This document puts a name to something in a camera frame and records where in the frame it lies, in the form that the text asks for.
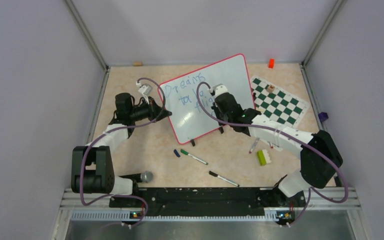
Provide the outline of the white board with pink frame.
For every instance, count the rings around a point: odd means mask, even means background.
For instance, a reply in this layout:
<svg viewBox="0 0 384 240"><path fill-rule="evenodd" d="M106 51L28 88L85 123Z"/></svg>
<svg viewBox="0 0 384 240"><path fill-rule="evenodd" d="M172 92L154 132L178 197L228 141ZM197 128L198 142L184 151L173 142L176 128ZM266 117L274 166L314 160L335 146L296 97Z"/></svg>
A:
<svg viewBox="0 0 384 240"><path fill-rule="evenodd" d="M186 144L209 132L219 124L207 113L213 114L214 97L206 86L223 84L242 108L254 108L246 58L238 53L226 59L201 67L189 73L163 82L159 92L165 98L165 109L172 115L168 118L179 144Z"/></svg>

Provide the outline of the blue marker cap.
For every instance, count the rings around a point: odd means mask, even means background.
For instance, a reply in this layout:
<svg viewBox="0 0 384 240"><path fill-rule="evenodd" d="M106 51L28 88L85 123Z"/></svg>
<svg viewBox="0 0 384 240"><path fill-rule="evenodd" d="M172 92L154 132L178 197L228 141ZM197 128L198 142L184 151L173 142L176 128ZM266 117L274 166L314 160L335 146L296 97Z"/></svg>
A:
<svg viewBox="0 0 384 240"><path fill-rule="evenodd" d="M179 152L178 152L176 149L174 149L173 152L174 152L174 154L175 154L178 158L180 157L180 154L179 154Z"/></svg>

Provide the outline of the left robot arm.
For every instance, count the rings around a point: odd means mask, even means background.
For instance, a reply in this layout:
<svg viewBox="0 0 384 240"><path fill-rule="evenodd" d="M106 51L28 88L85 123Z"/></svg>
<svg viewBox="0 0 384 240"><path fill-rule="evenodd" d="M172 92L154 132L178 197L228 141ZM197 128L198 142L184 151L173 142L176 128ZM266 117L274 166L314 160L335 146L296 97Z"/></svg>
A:
<svg viewBox="0 0 384 240"><path fill-rule="evenodd" d="M129 207L140 202L141 194L134 189L135 181L115 174L112 154L132 135L136 122L144 119L157 122L170 117L172 112L159 106L151 96L141 97L138 104L134 100L127 92L117 94L116 109L103 134L93 142L73 149L73 192L121 195L121 200Z"/></svg>

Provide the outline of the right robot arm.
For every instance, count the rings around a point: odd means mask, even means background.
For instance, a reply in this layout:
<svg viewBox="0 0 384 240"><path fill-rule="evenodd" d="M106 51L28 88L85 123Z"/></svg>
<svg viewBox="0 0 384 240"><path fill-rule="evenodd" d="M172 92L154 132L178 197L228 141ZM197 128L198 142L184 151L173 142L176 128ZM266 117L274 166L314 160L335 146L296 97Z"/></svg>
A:
<svg viewBox="0 0 384 240"><path fill-rule="evenodd" d="M298 192L323 189L334 175L344 176L340 170L343 159L328 132L312 133L289 127L253 108L242 109L227 90L209 92L215 98L211 108L220 125L229 125L238 133L270 142L299 158L300 168L275 185L273 200L277 205L287 206Z"/></svg>

